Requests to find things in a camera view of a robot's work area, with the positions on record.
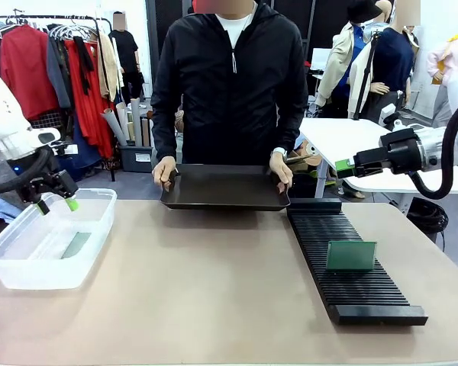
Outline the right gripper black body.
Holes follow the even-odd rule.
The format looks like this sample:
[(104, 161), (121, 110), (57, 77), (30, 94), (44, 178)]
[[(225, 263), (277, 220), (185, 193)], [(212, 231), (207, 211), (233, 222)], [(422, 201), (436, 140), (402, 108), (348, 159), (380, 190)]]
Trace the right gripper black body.
[(420, 171), (422, 168), (418, 135), (411, 128), (387, 133), (379, 139), (386, 151), (385, 167), (394, 175)]

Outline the person's right hand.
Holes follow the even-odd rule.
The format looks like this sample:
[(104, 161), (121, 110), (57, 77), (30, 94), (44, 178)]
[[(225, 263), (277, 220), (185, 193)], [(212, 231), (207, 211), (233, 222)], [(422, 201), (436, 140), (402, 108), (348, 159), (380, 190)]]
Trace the person's right hand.
[(163, 157), (153, 168), (152, 176), (156, 185), (168, 192), (173, 185), (171, 182), (172, 174), (176, 173), (176, 161), (172, 156)]

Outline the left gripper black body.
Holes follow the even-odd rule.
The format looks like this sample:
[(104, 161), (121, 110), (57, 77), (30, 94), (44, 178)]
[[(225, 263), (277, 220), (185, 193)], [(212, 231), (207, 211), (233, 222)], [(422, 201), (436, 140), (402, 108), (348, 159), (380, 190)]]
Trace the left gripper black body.
[(38, 178), (33, 178), (24, 187), (18, 189), (18, 195), (24, 202), (38, 204), (42, 194), (53, 193), (67, 199), (73, 197), (78, 189), (78, 185), (68, 171), (60, 170), (45, 172)]

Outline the person's left hand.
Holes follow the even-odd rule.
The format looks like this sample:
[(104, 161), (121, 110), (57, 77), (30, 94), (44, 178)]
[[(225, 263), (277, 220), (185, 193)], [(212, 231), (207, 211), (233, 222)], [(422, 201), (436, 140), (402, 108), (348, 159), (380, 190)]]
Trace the person's left hand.
[(286, 165), (284, 155), (281, 152), (272, 152), (269, 161), (269, 168), (279, 178), (279, 183), (277, 184), (279, 193), (281, 194), (287, 191), (292, 186), (293, 173)]

